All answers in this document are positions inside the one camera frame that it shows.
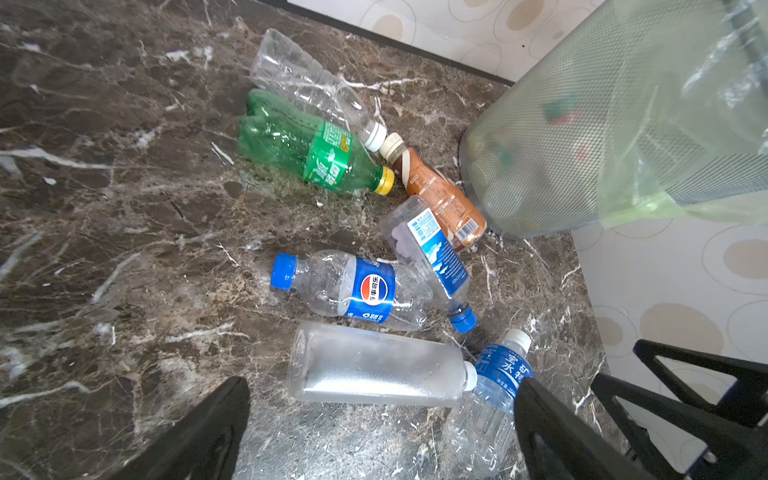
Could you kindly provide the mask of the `Pepsi bottle blue cap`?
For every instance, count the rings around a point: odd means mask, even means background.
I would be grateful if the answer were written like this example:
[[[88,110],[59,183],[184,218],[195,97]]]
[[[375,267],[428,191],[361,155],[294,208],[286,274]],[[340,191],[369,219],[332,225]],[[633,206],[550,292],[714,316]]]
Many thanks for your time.
[[[422,329],[433,301],[431,287],[414,268],[339,250],[306,258],[279,253],[270,285],[296,292],[321,316],[366,321],[394,331]]]

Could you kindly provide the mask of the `blue label water bottle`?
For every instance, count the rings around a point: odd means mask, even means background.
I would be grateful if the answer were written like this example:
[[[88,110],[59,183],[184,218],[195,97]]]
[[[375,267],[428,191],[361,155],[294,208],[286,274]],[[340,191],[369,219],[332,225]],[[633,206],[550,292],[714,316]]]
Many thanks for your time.
[[[433,292],[433,304],[454,330],[470,332],[477,317],[470,306],[470,274],[438,224],[427,203],[409,197],[380,222],[380,230],[398,260],[415,268]]]

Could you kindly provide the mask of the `clear bottle blue label white cap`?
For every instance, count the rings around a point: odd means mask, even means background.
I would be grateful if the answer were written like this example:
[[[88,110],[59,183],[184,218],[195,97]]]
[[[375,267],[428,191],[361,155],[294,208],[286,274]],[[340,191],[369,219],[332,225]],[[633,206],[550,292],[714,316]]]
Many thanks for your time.
[[[477,385],[449,413],[442,429],[442,474],[448,479],[498,475],[514,443],[514,403],[522,381],[534,376],[527,361],[530,336],[518,329],[486,346],[475,364]]]

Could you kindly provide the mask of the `square clear frosted bottle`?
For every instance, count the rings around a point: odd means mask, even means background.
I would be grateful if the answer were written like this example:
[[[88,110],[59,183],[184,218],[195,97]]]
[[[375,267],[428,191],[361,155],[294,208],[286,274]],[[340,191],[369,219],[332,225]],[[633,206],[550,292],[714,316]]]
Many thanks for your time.
[[[357,328],[303,322],[286,386],[309,402],[455,407],[478,383],[451,345]]]

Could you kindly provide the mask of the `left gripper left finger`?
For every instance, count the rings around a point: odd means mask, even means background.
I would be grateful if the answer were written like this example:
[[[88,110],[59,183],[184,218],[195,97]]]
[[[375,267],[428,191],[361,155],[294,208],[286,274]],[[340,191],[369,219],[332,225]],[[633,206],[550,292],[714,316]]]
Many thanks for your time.
[[[113,477],[231,479],[249,411],[248,383],[232,376]]]

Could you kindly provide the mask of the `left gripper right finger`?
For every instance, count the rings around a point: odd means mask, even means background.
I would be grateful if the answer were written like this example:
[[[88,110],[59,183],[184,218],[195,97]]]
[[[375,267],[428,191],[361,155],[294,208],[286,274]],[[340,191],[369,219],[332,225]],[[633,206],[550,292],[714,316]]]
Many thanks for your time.
[[[514,422],[532,479],[649,479],[533,378],[514,400]]]

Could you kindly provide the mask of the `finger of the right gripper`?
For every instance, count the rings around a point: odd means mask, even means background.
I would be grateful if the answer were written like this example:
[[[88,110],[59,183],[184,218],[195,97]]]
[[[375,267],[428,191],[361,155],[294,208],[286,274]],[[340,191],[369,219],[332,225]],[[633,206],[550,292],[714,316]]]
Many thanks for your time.
[[[637,463],[657,479],[765,479],[767,430],[748,428],[694,406],[672,400],[605,374],[597,374],[591,390],[617,424]],[[706,444],[715,461],[701,458],[685,472],[677,471],[651,441],[647,430],[630,417],[626,401],[687,432]]]
[[[632,404],[675,426],[765,426],[767,366],[651,340],[635,356],[662,386],[640,389]]]

